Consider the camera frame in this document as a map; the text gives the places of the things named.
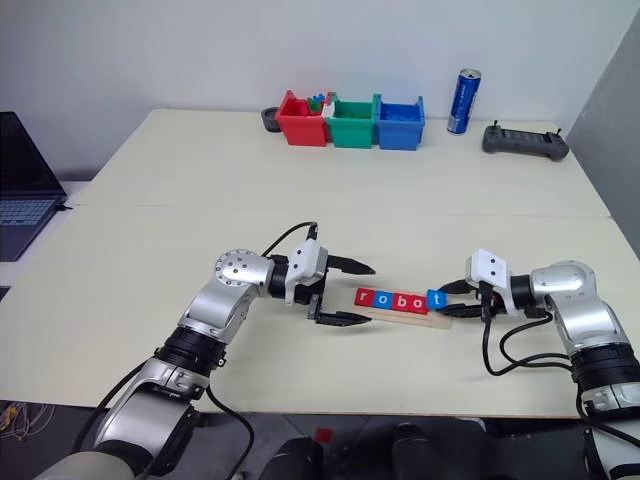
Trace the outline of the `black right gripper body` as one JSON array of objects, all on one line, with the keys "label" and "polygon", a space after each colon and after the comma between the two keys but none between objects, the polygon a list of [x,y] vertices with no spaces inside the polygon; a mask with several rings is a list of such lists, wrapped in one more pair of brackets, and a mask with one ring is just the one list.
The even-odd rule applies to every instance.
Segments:
[{"label": "black right gripper body", "polygon": [[486,320],[505,313],[505,304],[495,285],[486,281],[470,283],[475,292],[477,305],[471,307],[471,317]]}]

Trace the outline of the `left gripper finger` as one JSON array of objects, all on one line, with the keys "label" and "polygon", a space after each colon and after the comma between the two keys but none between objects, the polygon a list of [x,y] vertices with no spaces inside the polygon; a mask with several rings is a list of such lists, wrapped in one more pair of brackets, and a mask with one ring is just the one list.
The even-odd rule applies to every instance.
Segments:
[{"label": "left gripper finger", "polygon": [[334,327],[350,327],[366,324],[370,321],[370,317],[344,311],[335,313],[320,312],[315,317],[316,324]]},{"label": "left gripper finger", "polygon": [[327,267],[340,270],[342,273],[351,275],[375,275],[376,271],[355,259],[329,255],[327,258]]}]

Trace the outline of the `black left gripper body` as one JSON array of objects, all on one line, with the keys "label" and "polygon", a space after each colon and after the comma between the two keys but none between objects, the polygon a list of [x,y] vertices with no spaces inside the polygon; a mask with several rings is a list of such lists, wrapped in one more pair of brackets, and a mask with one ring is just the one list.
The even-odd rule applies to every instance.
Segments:
[{"label": "black left gripper body", "polygon": [[307,306],[307,318],[315,323],[321,322],[323,314],[321,308],[328,272],[327,264],[328,254],[321,253],[317,264],[317,273],[312,278],[312,283],[310,285],[298,284],[294,290],[294,303]]}]

